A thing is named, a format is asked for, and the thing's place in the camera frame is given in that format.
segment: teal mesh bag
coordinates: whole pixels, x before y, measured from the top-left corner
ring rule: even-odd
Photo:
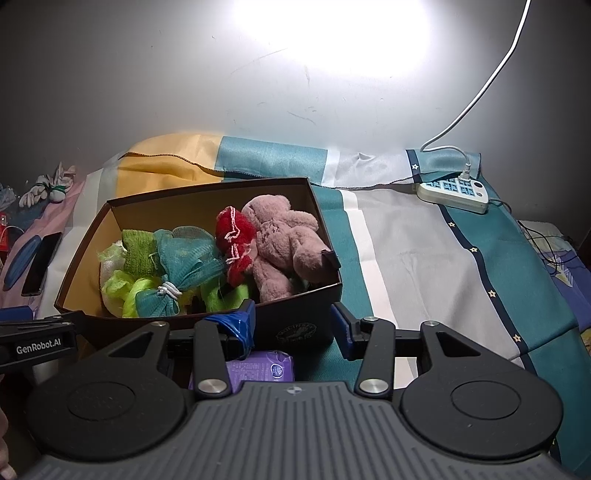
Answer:
[[[180,311],[177,300],[182,293],[220,275],[226,263],[215,239],[202,228],[158,230],[154,237],[165,271],[162,285],[139,292],[135,306],[140,317],[172,317]]]

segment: purple wet wipes pack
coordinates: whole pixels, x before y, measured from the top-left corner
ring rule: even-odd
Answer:
[[[226,362],[232,391],[238,390],[242,381],[293,382],[293,358],[283,352],[251,352],[246,360]],[[189,381],[193,389],[193,375]]]

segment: smartphone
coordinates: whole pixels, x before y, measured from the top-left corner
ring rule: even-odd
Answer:
[[[21,295],[23,297],[34,297],[40,295],[43,289],[43,283],[47,275],[47,268],[55,255],[57,246],[61,241],[61,232],[46,235],[41,240],[37,253],[29,268],[29,273],[22,286]]]

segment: brown open box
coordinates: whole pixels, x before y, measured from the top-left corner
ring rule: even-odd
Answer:
[[[228,205],[238,209],[262,194],[281,194],[294,210],[311,213],[319,221],[318,234],[332,248],[320,208],[307,179],[260,179],[160,190],[110,200],[92,222],[61,284],[55,307],[62,313],[81,310],[86,315],[84,337],[102,348],[154,319],[117,319],[103,306],[99,291],[97,253],[121,240],[121,230],[155,232],[196,225],[215,232],[217,214]],[[340,300],[340,274],[334,282],[289,299],[256,306],[255,347],[290,351],[325,345],[332,338],[330,305]],[[165,319],[171,328],[192,328],[207,314]]]

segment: wall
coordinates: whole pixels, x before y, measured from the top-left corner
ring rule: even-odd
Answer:
[[[136,141],[185,130],[366,153],[418,148],[488,78],[523,7],[374,0],[360,11],[367,2],[325,0],[318,10],[302,0],[277,12],[240,1],[7,3],[2,181],[22,186],[60,160],[92,171]],[[582,0],[534,0],[509,65],[446,137],[483,154],[486,178],[519,218],[576,239],[591,225],[590,25]]]

